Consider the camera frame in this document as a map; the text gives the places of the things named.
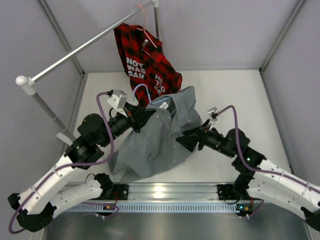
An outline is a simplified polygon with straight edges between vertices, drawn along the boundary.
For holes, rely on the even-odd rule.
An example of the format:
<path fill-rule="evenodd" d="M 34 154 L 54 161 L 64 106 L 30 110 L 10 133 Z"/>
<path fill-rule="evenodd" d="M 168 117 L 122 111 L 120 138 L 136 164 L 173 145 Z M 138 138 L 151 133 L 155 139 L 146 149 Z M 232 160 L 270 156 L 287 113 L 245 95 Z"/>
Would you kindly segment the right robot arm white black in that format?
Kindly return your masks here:
<path fill-rule="evenodd" d="M 208 121 L 184 131 L 176 141 L 193 152 L 208 147 L 233 159 L 239 172 L 233 183 L 233 194 L 259 199 L 286 209 L 316 231 L 320 229 L 320 188 L 277 166 L 249 146 L 250 139 L 239 129 L 222 135 Z"/>

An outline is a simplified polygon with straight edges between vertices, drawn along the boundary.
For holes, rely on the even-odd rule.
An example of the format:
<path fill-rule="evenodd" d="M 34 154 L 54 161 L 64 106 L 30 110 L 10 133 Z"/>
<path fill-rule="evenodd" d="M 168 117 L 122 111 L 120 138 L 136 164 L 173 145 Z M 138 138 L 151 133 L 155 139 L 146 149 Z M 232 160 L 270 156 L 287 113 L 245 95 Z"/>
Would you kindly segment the grey button shirt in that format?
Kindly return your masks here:
<path fill-rule="evenodd" d="M 196 93 L 188 86 L 162 95 L 147 108 L 155 110 L 139 133 L 131 131 L 108 162 L 112 175 L 131 183 L 167 172 L 184 163 L 191 151 L 177 142 L 184 131 L 202 125 L 195 109 Z"/>

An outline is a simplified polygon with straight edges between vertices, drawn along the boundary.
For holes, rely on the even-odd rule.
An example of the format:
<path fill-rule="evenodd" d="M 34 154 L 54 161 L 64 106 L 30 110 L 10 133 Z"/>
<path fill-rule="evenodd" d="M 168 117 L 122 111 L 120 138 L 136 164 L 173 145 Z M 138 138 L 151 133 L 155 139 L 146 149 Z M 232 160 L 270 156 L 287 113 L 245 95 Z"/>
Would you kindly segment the blue wire hanger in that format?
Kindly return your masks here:
<path fill-rule="evenodd" d="M 180 86 L 166 85 L 161 83 L 156 85 L 150 82 L 130 82 L 133 98 L 137 100 L 138 105 L 146 107 L 151 105 L 153 107 L 166 107 L 169 110 L 170 115 L 173 117 L 176 113 L 174 106 L 171 106 L 170 94 L 176 94 L 180 89 Z"/>

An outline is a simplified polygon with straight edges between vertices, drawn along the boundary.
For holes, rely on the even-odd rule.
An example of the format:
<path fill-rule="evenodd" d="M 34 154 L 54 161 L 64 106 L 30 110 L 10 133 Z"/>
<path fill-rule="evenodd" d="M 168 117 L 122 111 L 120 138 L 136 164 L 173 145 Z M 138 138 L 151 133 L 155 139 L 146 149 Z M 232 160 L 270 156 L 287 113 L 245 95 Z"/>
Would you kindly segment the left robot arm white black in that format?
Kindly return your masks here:
<path fill-rule="evenodd" d="M 78 127 L 80 136 L 53 167 L 29 189 L 8 197 L 14 209 L 8 231 L 13 235 L 23 231 L 34 233 L 78 204 L 99 198 L 109 199 L 113 195 L 114 184 L 105 173 L 99 173 L 71 190 L 64 191 L 63 188 L 90 167 L 109 161 L 114 153 L 115 139 L 129 129 L 139 132 L 155 112 L 155 109 L 126 102 L 121 111 L 110 119 L 106 118 L 102 108 L 100 114 L 87 115 Z"/>

